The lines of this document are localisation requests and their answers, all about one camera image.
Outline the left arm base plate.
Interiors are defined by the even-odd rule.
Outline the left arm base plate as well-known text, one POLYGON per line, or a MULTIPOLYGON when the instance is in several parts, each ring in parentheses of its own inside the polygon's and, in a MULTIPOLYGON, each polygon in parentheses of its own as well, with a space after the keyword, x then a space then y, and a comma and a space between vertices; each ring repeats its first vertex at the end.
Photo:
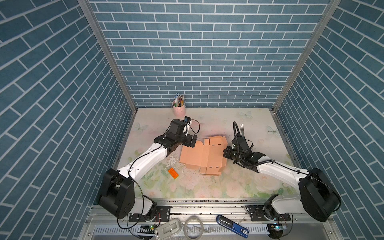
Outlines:
POLYGON ((157 222, 166 223, 170 220, 171 207, 170 206, 156 206, 152 208, 146 215, 130 214, 128 221, 130 223, 143 223, 143 222, 157 222))

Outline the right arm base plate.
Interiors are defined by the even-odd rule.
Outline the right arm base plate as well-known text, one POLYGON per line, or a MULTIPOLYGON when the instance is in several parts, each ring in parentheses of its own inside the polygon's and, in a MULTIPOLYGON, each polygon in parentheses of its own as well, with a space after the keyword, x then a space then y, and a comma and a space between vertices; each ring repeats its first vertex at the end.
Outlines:
POLYGON ((279 215, 277 212, 272 210, 270 207, 265 207, 264 205, 246 205, 246 212, 250 215, 252 222, 277 222, 282 221, 283 223, 291 220, 290 214, 279 215))

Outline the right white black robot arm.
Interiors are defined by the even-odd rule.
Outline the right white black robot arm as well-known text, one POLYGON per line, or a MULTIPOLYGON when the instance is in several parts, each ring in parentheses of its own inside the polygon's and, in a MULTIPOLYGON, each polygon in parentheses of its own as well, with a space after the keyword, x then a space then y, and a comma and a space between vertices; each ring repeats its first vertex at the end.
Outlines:
POLYGON ((262 210, 270 221, 284 214, 308 214, 319 222, 326 222, 342 205, 339 193, 323 171, 292 167, 263 153, 253 152, 240 134, 235 135, 232 146, 224 150, 223 156, 245 169, 271 176, 298 191, 296 195, 285 197, 272 195, 264 203, 262 210))

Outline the orange paper box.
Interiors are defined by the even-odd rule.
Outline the orange paper box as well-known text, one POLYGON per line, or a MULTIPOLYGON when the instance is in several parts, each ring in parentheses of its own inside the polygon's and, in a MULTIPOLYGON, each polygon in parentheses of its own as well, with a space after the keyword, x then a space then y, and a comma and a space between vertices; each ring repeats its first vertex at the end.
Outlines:
POLYGON ((224 136, 196 141, 194 148, 183 146, 180 163, 187 169, 198 170, 202 175, 220 176, 227 165, 227 158, 224 157, 227 146, 224 136))

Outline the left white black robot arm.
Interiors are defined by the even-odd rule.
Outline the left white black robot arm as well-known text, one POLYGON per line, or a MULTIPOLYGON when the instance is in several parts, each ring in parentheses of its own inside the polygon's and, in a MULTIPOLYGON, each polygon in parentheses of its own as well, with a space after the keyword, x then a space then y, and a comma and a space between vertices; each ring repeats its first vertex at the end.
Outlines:
POLYGON ((119 220, 130 214, 140 214, 151 220, 156 214, 157 203, 144 195, 136 197, 135 186, 138 187, 139 180, 178 146, 195 146, 197 132, 189 134, 192 121, 189 117, 172 120, 167 130, 156 137, 142 155, 118 170, 107 170, 97 197, 99 205, 119 220))

